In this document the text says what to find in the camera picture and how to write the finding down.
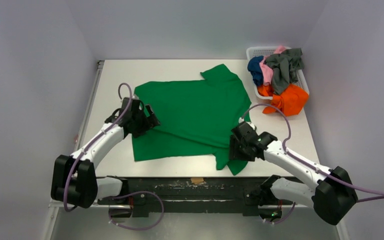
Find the orange t shirt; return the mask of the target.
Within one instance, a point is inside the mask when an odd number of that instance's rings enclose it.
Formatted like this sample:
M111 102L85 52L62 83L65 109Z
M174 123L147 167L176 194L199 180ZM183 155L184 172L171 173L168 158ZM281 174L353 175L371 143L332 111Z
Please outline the orange t shirt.
M270 105L287 117L298 115L309 99L309 94L294 84L290 84L280 95L274 93L271 85L258 86L257 91L262 97L272 97Z

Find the blue t shirt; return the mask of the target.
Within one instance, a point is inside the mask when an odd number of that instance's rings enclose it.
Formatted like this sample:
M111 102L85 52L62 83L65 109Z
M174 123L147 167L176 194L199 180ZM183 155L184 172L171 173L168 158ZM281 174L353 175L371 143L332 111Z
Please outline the blue t shirt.
M264 76L260 67L260 63L263 59L263 56L255 56L249 60L247 65L247 70L250 72L256 87L261 86L264 83Z

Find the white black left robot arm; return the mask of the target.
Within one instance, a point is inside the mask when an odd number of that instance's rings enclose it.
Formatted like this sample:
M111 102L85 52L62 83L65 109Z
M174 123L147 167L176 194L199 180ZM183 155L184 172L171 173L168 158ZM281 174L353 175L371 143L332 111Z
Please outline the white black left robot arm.
M110 198L118 205L126 203L129 191L122 177L96 175L105 156L127 136L138 138L161 123L149 104L125 97L122 105L105 121L99 132L70 155L60 155L53 167L50 197L64 207L89 208L97 200Z

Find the green t shirt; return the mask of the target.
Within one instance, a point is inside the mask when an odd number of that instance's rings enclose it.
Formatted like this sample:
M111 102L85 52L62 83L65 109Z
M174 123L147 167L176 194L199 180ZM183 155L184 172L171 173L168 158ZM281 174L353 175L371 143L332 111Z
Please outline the green t shirt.
M213 155L217 170L237 175L246 167L246 161L229 158L229 144L239 119L250 120L251 100L226 65L203 71L200 80L150 81L134 92L160 122L132 139L135 161Z

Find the grey t shirt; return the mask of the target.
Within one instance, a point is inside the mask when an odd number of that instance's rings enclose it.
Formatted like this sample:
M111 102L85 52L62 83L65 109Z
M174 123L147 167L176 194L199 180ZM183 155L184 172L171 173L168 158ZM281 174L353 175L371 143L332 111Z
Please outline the grey t shirt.
M301 48L286 49L271 54L265 64L273 70L271 86L275 95L281 95L290 84L298 82L297 71L305 68Z

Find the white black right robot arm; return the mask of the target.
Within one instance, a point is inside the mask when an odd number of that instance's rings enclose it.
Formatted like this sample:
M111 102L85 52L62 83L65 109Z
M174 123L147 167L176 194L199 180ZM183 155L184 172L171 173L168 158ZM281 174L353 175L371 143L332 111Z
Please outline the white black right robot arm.
M268 132L257 134L256 128L248 122L239 123L231 132L229 159L247 162L261 159L299 180L270 176L249 193L258 199L259 206L288 200L312 208L323 221L337 225L357 203L357 193L350 187L350 176L342 167L331 169L299 156L274 135Z

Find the tan tape piece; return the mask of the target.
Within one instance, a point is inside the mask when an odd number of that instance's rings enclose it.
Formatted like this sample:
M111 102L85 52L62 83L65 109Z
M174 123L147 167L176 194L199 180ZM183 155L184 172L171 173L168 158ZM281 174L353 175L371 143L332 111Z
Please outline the tan tape piece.
M205 182L205 179L203 177L191 177L190 181L193 185L200 185Z

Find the pink t shirt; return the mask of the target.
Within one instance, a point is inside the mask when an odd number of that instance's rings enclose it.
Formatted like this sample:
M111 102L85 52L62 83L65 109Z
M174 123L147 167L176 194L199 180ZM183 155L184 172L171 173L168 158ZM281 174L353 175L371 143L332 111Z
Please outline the pink t shirt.
M287 48L283 45L280 45L277 47L277 49L274 51L274 54L281 54L282 52L284 52ZM263 85L264 86L268 86L271 84L271 81L272 81L272 78L273 78L273 74L274 74L274 71L268 66L266 65L266 59L269 57L270 55L265 55L263 57L263 59L261 60L261 62L259 63L259 67L261 69L261 72L262 72L262 77L263 77Z

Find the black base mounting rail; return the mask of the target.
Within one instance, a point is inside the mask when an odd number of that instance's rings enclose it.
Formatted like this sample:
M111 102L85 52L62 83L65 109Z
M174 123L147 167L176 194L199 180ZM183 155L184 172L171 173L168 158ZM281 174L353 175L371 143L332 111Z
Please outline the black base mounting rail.
M292 203L312 209L314 191L295 177L205 177L194 183L191 177L127 177L121 195L106 197L99 206L125 206L133 217L149 213L216 213L258 216L265 208Z

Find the white plastic laundry basket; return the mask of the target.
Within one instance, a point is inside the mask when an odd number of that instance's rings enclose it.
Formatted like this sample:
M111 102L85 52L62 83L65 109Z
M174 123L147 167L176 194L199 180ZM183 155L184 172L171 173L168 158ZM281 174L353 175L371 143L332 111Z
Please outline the white plastic laundry basket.
M249 61L253 57L271 55L274 53L276 49L277 49L277 46L252 46L252 47L248 47L245 53L246 53L247 60ZM297 70L295 75L297 76L298 82L295 82L294 85L299 86L301 89L306 91L306 93L309 95L310 91L309 91L308 84L306 82L303 70L302 69ZM253 89L257 99L259 99L260 101L266 101L268 103L273 99L271 96L260 95L258 92L258 88L255 84L253 85Z

